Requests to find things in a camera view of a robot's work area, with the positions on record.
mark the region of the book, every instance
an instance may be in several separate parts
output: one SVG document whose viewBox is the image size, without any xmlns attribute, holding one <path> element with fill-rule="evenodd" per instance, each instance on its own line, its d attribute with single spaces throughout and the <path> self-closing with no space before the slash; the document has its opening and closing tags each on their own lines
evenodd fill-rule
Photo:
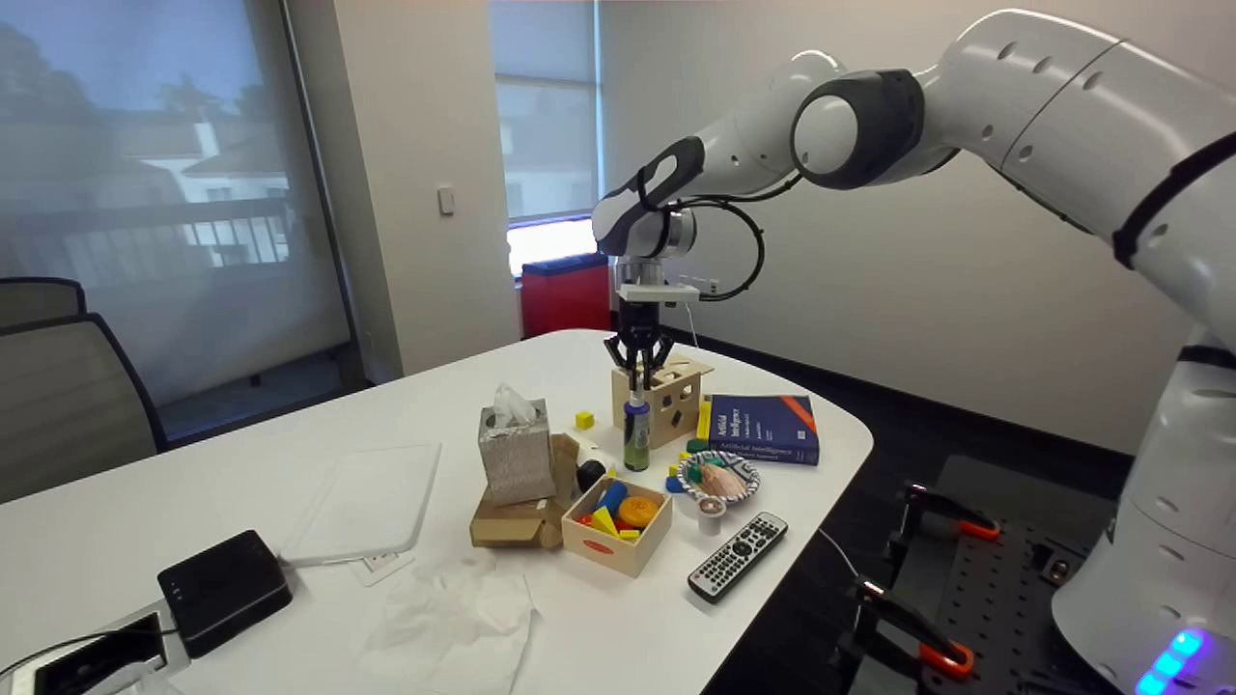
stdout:
<svg viewBox="0 0 1236 695">
<path fill-rule="evenodd" d="M 805 395 L 710 395 L 700 402 L 696 441 L 745 458 L 819 462 L 817 410 Z"/>
</svg>

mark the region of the remote control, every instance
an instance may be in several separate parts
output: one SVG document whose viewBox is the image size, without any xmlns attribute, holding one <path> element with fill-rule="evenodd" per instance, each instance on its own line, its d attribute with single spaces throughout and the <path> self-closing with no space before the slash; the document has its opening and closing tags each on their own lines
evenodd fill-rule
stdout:
<svg viewBox="0 0 1236 695">
<path fill-rule="evenodd" d="M 691 572 L 691 590 L 709 602 L 720 602 L 732 594 L 732 588 L 760 561 L 773 552 L 773 544 L 785 537 L 785 522 L 773 513 L 752 517 L 732 544 L 710 552 L 696 572 Z"/>
</svg>

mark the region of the power cord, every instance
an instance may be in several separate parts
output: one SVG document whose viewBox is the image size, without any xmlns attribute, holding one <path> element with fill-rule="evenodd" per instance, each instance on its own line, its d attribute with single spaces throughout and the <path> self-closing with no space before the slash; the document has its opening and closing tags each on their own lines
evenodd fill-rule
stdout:
<svg viewBox="0 0 1236 695">
<path fill-rule="evenodd" d="M 835 541 L 835 531 L 817 530 L 817 537 L 825 537 L 846 562 L 846 572 L 853 575 L 853 581 L 864 581 L 864 575 L 858 572 L 858 562 L 850 561 L 850 552 Z"/>
<path fill-rule="evenodd" d="M 118 634 L 124 634 L 124 630 L 101 630 L 101 634 L 79 634 L 79 638 L 70 638 L 70 640 L 55 640 L 55 643 L 47 643 L 47 649 L 39 649 L 39 653 L 29 653 L 29 656 L 4 664 L 4 666 L 0 666 L 0 680 L 8 680 L 11 671 L 19 671 L 19 666 L 30 664 L 30 660 L 44 660 L 47 653 L 57 653 L 57 649 L 70 649 L 70 643 L 86 643 L 86 640 L 104 640 L 104 638 L 118 638 Z"/>
<path fill-rule="evenodd" d="M 689 321 L 691 344 L 700 346 L 700 328 L 696 328 L 691 301 L 682 301 L 682 312 L 683 312 L 683 321 Z"/>
<path fill-rule="evenodd" d="M 722 208 L 722 213 L 732 213 L 732 216 L 741 220 L 741 229 L 745 229 L 749 239 L 758 241 L 752 270 L 749 270 L 734 288 L 728 288 L 728 293 L 700 293 L 700 301 L 732 301 L 732 298 L 745 293 L 745 288 L 760 276 L 760 270 L 764 270 L 764 229 L 760 229 L 745 208 L 737 208 L 734 200 L 700 198 L 700 200 L 676 200 L 676 204 L 674 204 L 674 213 L 682 213 L 682 208 Z"/>
<path fill-rule="evenodd" d="M 728 293 L 700 293 L 700 301 L 732 301 L 732 298 L 745 293 L 745 288 L 760 276 L 764 259 L 768 259 L 768 250 L 764 250 L 764 229 L 760 229 L 749 213 L 741 213 L 737 204 L 758 204 L 758 200 L 785 198 L 785 193 L 797 189 L 799 182 L 805 182 L 805 172 L 797 171 L 792 178 L 785 178 L 785 182 L 776 182 L 776 184 L 768 184 L 768 189 L 760 189 L 760 193 L 700 193 L 700 198 L 683 198 L 683 200 L 662 204 L 662 213 L 722 208 L 722 213 L 737 216 L 741 229 L 749 232 L 749 239 L 758 241 L 752 270 L 749 270 L 734 288 L 728 288 Z"/>
</svg>

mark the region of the wall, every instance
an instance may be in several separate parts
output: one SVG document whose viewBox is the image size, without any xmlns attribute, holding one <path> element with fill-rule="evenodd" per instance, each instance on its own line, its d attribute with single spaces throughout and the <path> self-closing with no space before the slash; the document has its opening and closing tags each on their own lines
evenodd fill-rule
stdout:
<svg viewBox="0 0 1236 695">
<path fill-rule="evenodd" d="M 998 0 L 608 0 L 610 182 L 722 114 L 792 48 L 922 64 Z M 1130 34 L 1236 84 L 1230 0 L 1023 0 Z M 749 298 L 696 308 L 709 335 L 1134 450 L 1188 321 L 1101 241 L 998 182 L 978 159 L 863 193 L 797 189 L 758 208 L 768 270 Z M 709 276 L 749 241 L 704 216 Z"/>
<path fill-rule="evenodd" d="M 517 339 L 486 0 L 289 6 L 380 339 L 393 325 L 402 369 Z M 437 184 L 458 216 L 437 216 Z"/>
</svg>

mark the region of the bottle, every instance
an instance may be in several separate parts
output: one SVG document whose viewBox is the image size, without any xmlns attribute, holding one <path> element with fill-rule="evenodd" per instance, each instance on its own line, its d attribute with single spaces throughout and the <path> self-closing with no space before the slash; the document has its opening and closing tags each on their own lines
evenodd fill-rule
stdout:
<svg viewBox="0 0 1236 695">
<path fill-rule="evenodd" d="M 631 395 L 622 422 L 626 422 L 626 435 L 622 435 L 626 472 L 651 472 L 651 402 Z"/>
</svg>

